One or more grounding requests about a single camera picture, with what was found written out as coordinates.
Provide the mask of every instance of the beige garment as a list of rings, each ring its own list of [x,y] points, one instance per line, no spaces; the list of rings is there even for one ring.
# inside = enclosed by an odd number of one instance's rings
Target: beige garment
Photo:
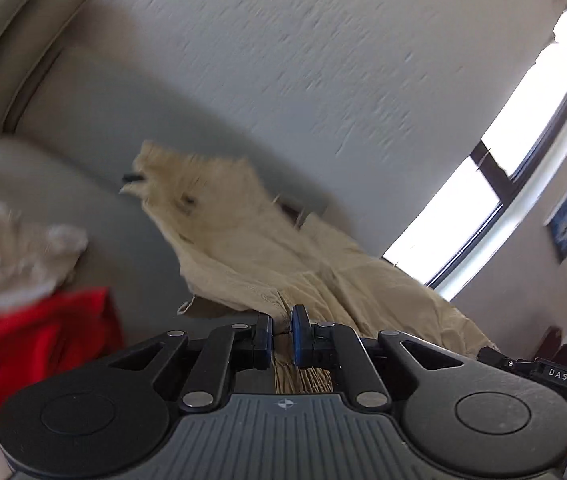
[[[142,199],[192,293],[273,318],[279,393],[331,390],[324,370],[292,365],[296,304],[306,305],[310,319],[349,325],[360,336],[401,330],[471,357],[491,345],[436,292],[368,256],[318,216],[308,216],[297,231],[246,160],[184,156],[144,142],[134,169],[145,181],[123,191]]]

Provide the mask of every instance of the red cloth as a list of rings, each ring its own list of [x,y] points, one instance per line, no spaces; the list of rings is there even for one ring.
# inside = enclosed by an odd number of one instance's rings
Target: red cloth
[[[0,317],[0,406],[11,394],[123,348],[108,290],[57,293]]]

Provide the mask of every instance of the window sill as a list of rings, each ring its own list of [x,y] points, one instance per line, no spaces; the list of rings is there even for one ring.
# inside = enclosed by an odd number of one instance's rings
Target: window sill
[[[487,264],[531,211],[567,157],[567,120],[519,195],[468,256],[444,279],[436,291],[451,301]]]

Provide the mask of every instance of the ribbed gray panel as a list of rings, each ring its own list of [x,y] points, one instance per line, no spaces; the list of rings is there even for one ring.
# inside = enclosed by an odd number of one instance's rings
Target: ribbed gray panel
[[[326,394],[233,395],[217,412],[183,418],[160,452],[109,480],[452,478],[414,455],[386,416]]]

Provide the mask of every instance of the black window frame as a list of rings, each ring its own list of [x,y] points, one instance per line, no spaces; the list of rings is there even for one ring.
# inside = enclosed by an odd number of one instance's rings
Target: black window frame
[[[499,198],[499,204],[492,213],[481,224],[479,229],[468,239],[468,241],[457,251],[457,253],[448,260],[435,276],[426,283],[431,288],[436,288],[443,283],[451,272],[456,269],[459,264],[470,254],[470,252],[478,245],[478,243],[492,229],[496,222],[501,218],[503,213],[513,200],[521,193],[525,184],[529,181],[534,171],[537,169],[548,150],[557,139],[561,129],[567,120],[567,93],[561,101],[561,104],[555,111],[553,117],[548,122],[543,133],[535,145],[528,152],[519,167],[512,176],[499,166],[495,158],[490,153],[486,144],[482,140],[470,153],[470,158],[479,168],[479,171],[486,178],[488,184]]]

